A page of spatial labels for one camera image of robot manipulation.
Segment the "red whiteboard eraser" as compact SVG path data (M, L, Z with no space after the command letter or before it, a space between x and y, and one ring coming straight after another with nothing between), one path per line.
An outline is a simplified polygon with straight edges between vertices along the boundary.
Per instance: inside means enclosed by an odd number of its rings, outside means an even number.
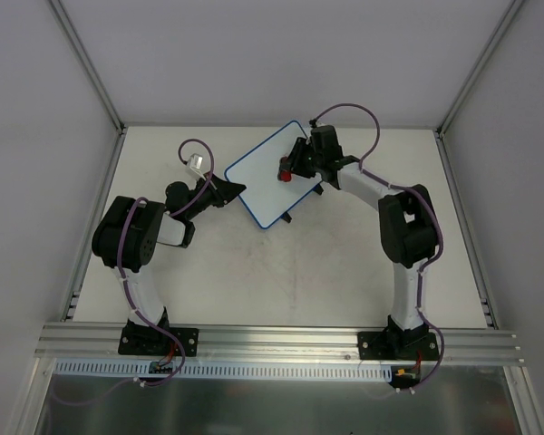
M277 179L281 182L290 182L292 179L291 161L288 156L283 156L279 161Z

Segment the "blue framed whiteboard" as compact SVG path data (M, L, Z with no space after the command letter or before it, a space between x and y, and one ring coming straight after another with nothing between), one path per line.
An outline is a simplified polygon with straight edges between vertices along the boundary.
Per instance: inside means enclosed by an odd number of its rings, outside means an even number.
M291 209L320 189L319 176L306 179L293 175L289 181L277 177L280 160L289 154L298 139L306 137L307 130L292 120L224 171L227 181L246 187L239 199L262 229L270 228L279 220L289 223Z

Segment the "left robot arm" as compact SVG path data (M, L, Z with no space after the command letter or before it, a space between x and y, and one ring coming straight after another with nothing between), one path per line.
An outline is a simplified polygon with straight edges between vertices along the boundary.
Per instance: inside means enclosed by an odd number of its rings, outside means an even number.
M247 189L217 176L198 179L194 189L170 183L165 201L116 197L92 237L92 252L117 277L129 307L127 325L141 330L150 353L171 342L167 308L147 270L157 245L186 248L195 234L193 219L207 208L223 208Z

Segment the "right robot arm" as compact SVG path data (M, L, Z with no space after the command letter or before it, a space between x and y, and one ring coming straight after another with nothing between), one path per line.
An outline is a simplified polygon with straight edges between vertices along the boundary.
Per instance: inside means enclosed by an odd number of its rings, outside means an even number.
M378 215L382 249L393 263L393 307L379 333L361 332L361 360L433 361L440 357L438 336L423 309L424 275L441 257L442 232L427 188L397 186L363 169L359 158L343 153L335 127L310 123L308 138L297 138L281 158L278 179L320 177L337 190L361 199Z

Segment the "right aluminium frame post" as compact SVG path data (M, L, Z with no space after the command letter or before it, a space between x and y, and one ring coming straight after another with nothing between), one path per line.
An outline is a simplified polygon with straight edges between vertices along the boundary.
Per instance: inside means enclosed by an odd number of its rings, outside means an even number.
M505 11L500 16L500 19L491 32L491 35L483 45L480 54L477 56L473 66L468 72L450 108L443 116L439 126L436 128L436 133L440 138L442 138L451 127L452 123L458 116L461 107L468 99L477 81L480 79L493 55L498 50L501 41L513 26L514 22L518 18L518 15L520 14L520 11L526 5L526 3L526 0L511 0L508 2Z

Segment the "aluminium frame post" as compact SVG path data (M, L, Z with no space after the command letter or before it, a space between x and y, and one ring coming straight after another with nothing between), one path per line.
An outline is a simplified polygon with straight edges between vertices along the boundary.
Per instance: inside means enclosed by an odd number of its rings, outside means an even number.
M436 133L440 138L442 138L451 127L452 123L458 116L461 107L468 99L477 81L480 79L493 55L498 50L501 41L513 26L514 22L518 18L518 15L520 14L520 11L526 5L526 3L526 0L511 0L508 2L505 11L500 16L500 19L491 32L491 35L483 45L480 54L477 56L473 66L468 72L450 108L443 116L439 126L436 128Z
M46 0L46 4L49 6L55 21L59 25L65 40L70 45L75 58L85 73L112 126L118 132L123 132L125 124L113 104L111 96L93 63L64 2L60 0Z

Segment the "aluminium mounting rail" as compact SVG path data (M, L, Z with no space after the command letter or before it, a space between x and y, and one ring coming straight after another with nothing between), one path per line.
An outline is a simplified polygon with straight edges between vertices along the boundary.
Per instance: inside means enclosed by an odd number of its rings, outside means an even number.
M199 325L197 361L243 363L359 363L358 328ZM524 366L517 335L507 330L446 329L445 365ZM121 326L104 323L48 323L35 357L115 358Z

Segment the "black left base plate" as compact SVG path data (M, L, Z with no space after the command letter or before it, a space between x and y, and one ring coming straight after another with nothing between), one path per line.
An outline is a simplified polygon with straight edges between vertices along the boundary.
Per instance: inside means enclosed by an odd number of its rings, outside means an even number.
M169 327L169 332L182 344L186 357L195 357L199 343L199 329ZM118 354L127 356L165 356L175 342L149 326L128 323L121 330Z

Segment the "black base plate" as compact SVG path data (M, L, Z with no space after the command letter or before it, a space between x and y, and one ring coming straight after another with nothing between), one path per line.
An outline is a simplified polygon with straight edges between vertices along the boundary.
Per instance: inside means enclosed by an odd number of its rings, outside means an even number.
M419 358L426 362L439 359L440 349L434 333L413 340L404 341L389 331L369 332L357 334L357 348L359 358L363 361L413 361Z
M199 329L169 327L169 332L182 344L186 357L195 357L199 343ZM127 356L165 356L175 342L149 326L128 323L121 330L118 354Z

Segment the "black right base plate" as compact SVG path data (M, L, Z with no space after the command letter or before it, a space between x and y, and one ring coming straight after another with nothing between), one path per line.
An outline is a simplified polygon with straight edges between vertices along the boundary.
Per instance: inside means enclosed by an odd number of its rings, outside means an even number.
M357 348L359 358L363 361L413 361L419 358L426 362L439 359L440 349L434 333L413 340L404 341L389 331L369 332L357 334Z

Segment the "left aluminium frame post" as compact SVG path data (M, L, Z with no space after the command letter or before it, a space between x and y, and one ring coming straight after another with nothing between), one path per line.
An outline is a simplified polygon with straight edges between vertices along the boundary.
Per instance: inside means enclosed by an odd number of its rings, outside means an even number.
M112 126L118 132L123 132L125 124L113 104L111 96L93 63L64 2L60 0L46 0L46 4L49 6L55 21L59 25L65 40L70 45L75 58L85 73Z

